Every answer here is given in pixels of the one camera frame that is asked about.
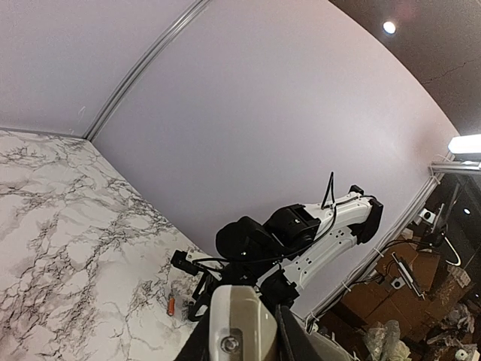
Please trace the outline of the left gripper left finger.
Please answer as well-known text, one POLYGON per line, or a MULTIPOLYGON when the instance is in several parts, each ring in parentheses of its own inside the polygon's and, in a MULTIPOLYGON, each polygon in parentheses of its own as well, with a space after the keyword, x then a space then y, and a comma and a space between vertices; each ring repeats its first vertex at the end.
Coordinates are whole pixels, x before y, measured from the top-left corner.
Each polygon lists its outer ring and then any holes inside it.
POLYGON ((174 359, 175 361, 209 361, 210 321, 201 319, 174 359))

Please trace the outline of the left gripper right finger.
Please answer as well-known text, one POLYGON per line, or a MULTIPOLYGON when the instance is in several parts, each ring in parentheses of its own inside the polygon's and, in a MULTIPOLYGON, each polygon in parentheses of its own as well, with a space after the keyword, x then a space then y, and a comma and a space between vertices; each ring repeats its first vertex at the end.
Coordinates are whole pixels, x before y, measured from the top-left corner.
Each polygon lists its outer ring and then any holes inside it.
POLYGON ((353 360, 339 344, 322 335, 309 335, 286 306, 278 305, 277 360, 335 361, 353 360))

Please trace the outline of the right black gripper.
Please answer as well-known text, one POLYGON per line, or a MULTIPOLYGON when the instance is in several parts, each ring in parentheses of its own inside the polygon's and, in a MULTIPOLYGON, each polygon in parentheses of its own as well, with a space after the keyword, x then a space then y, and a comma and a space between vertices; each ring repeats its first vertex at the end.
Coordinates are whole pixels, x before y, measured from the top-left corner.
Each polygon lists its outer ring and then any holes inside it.
POLYGON ((272 216, 260 224, 242 217, 217 232, 220 258, 195 259, 192 264, 205 273, 193 295, 188 318, 199 320, 198 311, 208 307, 213 291, 222 285, 250 286, 259 290, 260 300, 269 311, 278 306, 292 307, 299 293, 288 281, 283 268, 263 278, 285 259, 293 260, 311 246, 319 229, 319 219, 302 216, 272 216))

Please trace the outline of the grey remote control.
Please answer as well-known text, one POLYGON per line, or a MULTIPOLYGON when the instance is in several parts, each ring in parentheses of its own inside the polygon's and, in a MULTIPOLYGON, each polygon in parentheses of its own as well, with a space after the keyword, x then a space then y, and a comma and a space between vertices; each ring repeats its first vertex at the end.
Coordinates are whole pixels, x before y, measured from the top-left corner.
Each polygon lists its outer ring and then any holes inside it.
POLYGON ((218 287, 213 292, 209 311, 211 360, 277 359, 277 322, 252 287, 218 287))

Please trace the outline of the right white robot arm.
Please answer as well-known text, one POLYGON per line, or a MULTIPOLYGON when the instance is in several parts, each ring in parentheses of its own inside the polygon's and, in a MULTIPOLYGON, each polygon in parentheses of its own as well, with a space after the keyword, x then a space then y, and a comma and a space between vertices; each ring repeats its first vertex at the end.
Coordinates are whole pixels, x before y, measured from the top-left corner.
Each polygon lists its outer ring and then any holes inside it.
POLYGON ((222 285, 255 287, 269 311, 292 307, 323 268, 375 236, 382 215, 383 204, 353 185, 339 199, 282 207, 265 223, 244 216, 227 224, 215 238, 219 259, 187 258, 203 274, 189 320, 201 319, 222 285))

